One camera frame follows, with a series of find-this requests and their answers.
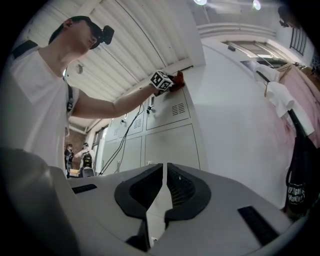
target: black cap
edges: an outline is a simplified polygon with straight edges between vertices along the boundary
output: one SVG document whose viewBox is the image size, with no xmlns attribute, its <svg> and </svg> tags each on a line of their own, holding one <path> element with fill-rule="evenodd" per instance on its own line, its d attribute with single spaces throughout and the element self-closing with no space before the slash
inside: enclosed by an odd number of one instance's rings
<svg viewBox="0 0 320 256">
<path fill-rule="evenodd" d="M 97 48 L 100 43 L 105 42 L 107 45 L 109 45 L 112 41 L 112 38 L 114 36 L 115 31 L 109 27 L 105 26 L 103 30 L 94 22 L 91 21 L 91 19 L 87 16 L 74 16 L 70 18 L 73 22 L 77 21 L 86 21 L 88 26 L 91 29 L 92 35 L 96 38 L 96 43 L 90 48 L 90 50 Z M 63 28 L 63 24 L 57 29 L 60 31 Z M 52 35 L 49 41 L 49 44 L 57 37 L 56 35 Z"/>
</svg>

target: black cable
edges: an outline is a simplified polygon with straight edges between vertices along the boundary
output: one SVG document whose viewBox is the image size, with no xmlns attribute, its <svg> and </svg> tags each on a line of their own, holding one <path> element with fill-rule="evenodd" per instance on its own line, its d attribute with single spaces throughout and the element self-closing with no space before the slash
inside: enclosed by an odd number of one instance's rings
<svg viewBox="0 0 320 256">
<path fill-rule="evenodd" d="M 126 130 L 121 142 L 120 142 L 120 145 L 119 147 L 117 148 L 117 150 L 113 153 L 113 155 L 109 158 L 109 160 L 105 163 L 104 167 L 102 168 L 102 170 L 100 171 L 100 173 L 98 174 L 98 176 L 102 175 L 106 170 L 107 168 L 109 167 L 109 165 L 112 163 L 112 161 L 116 158 L 116 156 L 118 155 L 118 153 L 121 151 L 121 148 L 124 144 L 124 141 L 125 139 L 127 138 L 127 135 L 128 135 L 128 132 L 129 132 L 129 129 L 131 128 L 131 126 L 133 125 L 134 121 L 137 119 L 137 117 L 139 115 L 141 115 L 143 112 L 145 111 L 145 106 L 143 104 L 140 105 L 140 108 L 139 108 L 139 111 L 138 113 L 135 115 L 134 119 L 132 120 L 131 124 L 129 125 L 128 129 Z"/>
</svg>

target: man's hand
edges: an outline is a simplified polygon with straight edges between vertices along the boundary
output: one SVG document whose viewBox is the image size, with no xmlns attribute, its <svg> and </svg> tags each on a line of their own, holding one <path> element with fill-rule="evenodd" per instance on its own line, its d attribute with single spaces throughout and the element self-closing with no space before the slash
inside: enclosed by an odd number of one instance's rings
<svg viewBox="0 0 320 256">
<path fill-rule="evenodd" d="M 73 117 L 86 119 L 117 118 L 131 112 L 141 105 L 149 96 L 158 90 L 151 84 L 129 95 L 117 99 L 115 102 L 91 98 L 82 90 L 74 106 Z"/>
</svg>

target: corrugated ceiling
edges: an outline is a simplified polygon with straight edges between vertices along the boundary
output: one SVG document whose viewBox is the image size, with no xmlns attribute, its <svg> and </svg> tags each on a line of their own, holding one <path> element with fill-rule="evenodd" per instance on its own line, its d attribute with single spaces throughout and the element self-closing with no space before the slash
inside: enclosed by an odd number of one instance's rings
<svg viewBox="0 0 320 256">
<path fill-rule="evenodd" d="M 53 0 L 34 16 L 24 37 L 44 47 L 63 21 L 77 15 L 89 16 L 101 28 L 111 26 L 112 43 L 71 63 L 66 80 L 91 97 L 114 101 L 155 70 L 188 58 L 167 13 L 163 0 Z M 82 74 L 76 73 L 78 64 Z M 92 120 L 72 117 L 71 122 L 88 127 Z"/>
</svg>

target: black bag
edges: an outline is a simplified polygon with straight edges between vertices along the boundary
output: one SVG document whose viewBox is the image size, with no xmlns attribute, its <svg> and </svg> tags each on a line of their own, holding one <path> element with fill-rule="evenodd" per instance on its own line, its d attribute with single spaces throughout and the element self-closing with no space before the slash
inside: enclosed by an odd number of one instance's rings
<svg viewBox="0 0 320 256">
<path fill-rule="evenodd" d="M 294 123 L 296 138 L 292 160 L 286 175 L 286 207 L 295 214 L 305 214 L 317 200 L 320 193 L 318 151 L 306 136 L 295 113 L 289 115 Z"/>
<path fill-rule="evenodd" d="M 83 168 L 92 168 L 92 156 L 89 152 L 84 153 L 85 155 L 82 158 Z"/>
</svg>

